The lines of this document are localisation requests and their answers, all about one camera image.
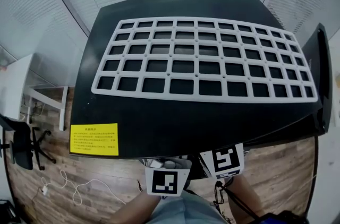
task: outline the black chair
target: black chair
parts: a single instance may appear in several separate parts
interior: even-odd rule
[[[12,163],[17,163],[19,166],[25,169],[32,170],[32,151],[34,150],[39,170],[45,170],[45,167],[41,166],[40,164],[39,154],[50,160],[52,163],[56,163],[55,159],[45,154],[40,148],[41,142],[46,135],[51,135],[51,131],[44,131],[42,136],[37,140],[35,131],[38,131],[39,128],[33,127],[32,141],[31,129],[25,122],[10,120],[8,117],[0,114],[0,125],[6,131],[15,131],[13,142],[10,141],[9,144],[0,144],[0,157],[2,156],[1,149],[10,149]]]

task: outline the white cable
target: white cable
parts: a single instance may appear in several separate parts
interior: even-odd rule
[[[122,201],[119,197],[117,197],[117,196],[111,191],[110,187],[109,187],[106,183],[102,182],[101,180],[92,179],[92,180],[90,180],[88,183],[79,184],[78,186],[75,186],[73,182],[71,182],[70,180],[67,179],[67,175],[66,175],[66,172],[65,172],[64,170],[60,170],[60,175],[61,175],[61,176],[63,177],[63,179],[65,180],[65,184],[64,184],[63,186],[57,186],[57,185],[54,185],[54,184],[52,184],[52,183],[47,183],[47,181],[46,181],[46,179],[45,179],[44,177],[41,178],[41,182],[42,182],[42,183],[44,184],[44,186],[46,186],[46,187],[47,187],[47,185],[50,185],[50,184],[51,184],[51,185],[53,185],[53,186],[55,186],[55,187],[57,187],[57,188],[59,188],[59,189],[63,189],[63,188],[66,186],[67,182],[70,182],[70,183],[73,185],[74,189],[75,189],[75,191],[74,191],[74,193],[73,193],[73,195],[72,195],[72,200],[73,200],[73,202],[74,202],[75,205],[78,205],[78,206],[79,206],[79,205],[81,205],[82,202],[83,202],[83,200],[82,200],[82,198],[81,198],[81,194],[80,194],[79,191],[78,191],[78,187],[79,187],[79,186],[82,186],[82,185],[87,185],[87,184],[93,182],[94,180],[96,180],[96,181],[101,182],[102,184],[104,184],[104,185],[109,189],[109,191],[111,192],[112,196],[114,196],[116,199],[118,199],[119,201],[121,201],[121,202],[123,202],[124,204],[126,204],[124,201]],[[74,196],[75,196],[76,193],[78,193],[78,196],[79,196],[79,198],[80,198],[80,203],[76,203],[76,201],[74,200]]]

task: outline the yellow label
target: yellow label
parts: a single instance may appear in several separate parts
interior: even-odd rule
[[[71,125],[70,152],[118,155],[118,124]]]

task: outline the black table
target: black table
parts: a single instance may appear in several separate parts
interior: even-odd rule
[[[100,9],[76,81],[71,124],[118,123],[120,155],[160,158],[251,142],[322,107],[308,104],[221,104],[93,94],[98,65],[122,19],[195,16],[282,26],[259,0],[128,0]]]

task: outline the floor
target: floor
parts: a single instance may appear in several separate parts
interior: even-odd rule
[[[55,99],[61,98],[61,91],[49,89],[40,91]],[[8,173],[13,192],[27,214],[31,223],[107,223],[110,216],[122,206],[114,198],[105,185],[100,182],[80,186],[82,205],[74,205],[72,195],[74,187],[68,183],[63,189],[49,185],[44,196],[41,178],[57,186],[63,186],[64,180],[60,170],[64,170],[67,178],[76,185],[84,184],[91,179],[105,182],[111,190],[125,202],[139,194],[137,180],[145,188],[144,166],[136,160],[109,160],[75,157],[69,155],[69,128],[73,99],[73,89],[67,96],[64,132],[59,131],[59,113],[52,107],[45,106],[43,111],[37,108],[37,116],[33,117],[33,125],[42,130],[52,131],[41,148],[57,160],[52,164],[42,159],[45,171],[39,171],[33,160],[33,170],[25,170],[11,164],[7,152]],[[12,133],[6,133],[6,141]],[[252,149],[245,158],[244,175],[259,194],[266,212],[280,213],[291,210],[296,214],[305,212],[312,184],[314,168],[314,139],[306,139],[273,147]],[[212,178],[195,180],[189,189],[208,201],[214,200],[214,184]],[[232,217],[227,201],[221,209],[229,218]]]

